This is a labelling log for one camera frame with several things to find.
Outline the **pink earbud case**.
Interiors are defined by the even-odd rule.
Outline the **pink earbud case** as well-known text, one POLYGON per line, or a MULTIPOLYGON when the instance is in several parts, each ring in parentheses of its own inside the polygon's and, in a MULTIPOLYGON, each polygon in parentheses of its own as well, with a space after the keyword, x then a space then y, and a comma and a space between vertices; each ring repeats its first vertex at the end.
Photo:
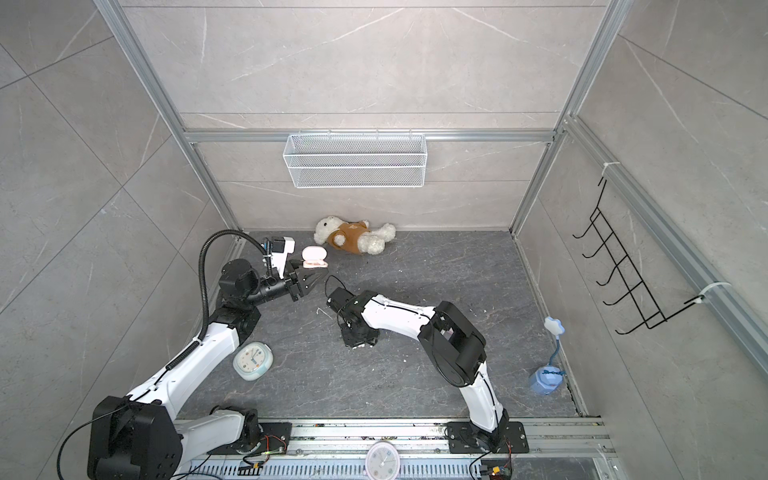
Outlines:
POLYGON ((322 246, 307 246, 302 250, 302 264, 306 269, 327 268, 328 252, 322 246))

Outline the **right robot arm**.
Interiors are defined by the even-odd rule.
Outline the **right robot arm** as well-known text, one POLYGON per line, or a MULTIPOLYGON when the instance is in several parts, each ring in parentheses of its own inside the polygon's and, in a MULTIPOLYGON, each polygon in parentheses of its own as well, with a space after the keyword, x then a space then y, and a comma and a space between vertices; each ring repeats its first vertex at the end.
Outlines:
POLYGON ((459 389, 476 438, 487 449, 503 439, 508 414, 489 378, 486 339, 453 303, 416 306, 374 291, 354 294, 339 287, 327 305, 350 348, 375 345, 382 330, 418 341, 441 377, 459 389))

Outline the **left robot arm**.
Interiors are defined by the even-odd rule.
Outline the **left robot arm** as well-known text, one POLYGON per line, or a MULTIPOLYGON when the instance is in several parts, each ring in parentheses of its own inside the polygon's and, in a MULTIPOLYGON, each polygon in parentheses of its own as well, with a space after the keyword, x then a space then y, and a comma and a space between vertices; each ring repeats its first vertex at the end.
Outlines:
POLYGON ((251 336, 260 305, 282 296, 297 301, 326 276, 327 252, 309 246, 294 259, 295 242, 289 237, 258 241, 242 231, 234 234, 261 253, 265 274, 244 258, 226 263, 215 308, 209 305, 207 285, 200 286, 203 316, 197 336, 143 384, 97 405, 85 424, 90 430, 89 478, 178 479, 181 468, 204 453, 259 440, 253 410, 218 408, 192 421, 176 418, 202 381, 251 336))

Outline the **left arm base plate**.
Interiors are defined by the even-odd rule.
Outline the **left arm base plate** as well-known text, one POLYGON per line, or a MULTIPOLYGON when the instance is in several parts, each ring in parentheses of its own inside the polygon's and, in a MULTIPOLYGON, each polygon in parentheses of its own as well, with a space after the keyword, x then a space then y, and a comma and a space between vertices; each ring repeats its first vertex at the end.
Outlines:
POLYGON ((290 422, 268 422, 260 425, 258 433, 252 433, 245 445, 237 448, 242 455, 285 454, 291 441, 293 424, 290 422))

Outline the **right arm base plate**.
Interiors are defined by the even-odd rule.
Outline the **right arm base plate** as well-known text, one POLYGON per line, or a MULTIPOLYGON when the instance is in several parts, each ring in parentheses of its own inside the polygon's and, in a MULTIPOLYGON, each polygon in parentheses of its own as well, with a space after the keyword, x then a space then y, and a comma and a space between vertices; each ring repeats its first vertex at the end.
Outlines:
POLYGON ((449 422, 446 424, 445 437, 452 454, 530 452, 527 434, 520 422, 503 422, 491 433, 471 422, 449 422))

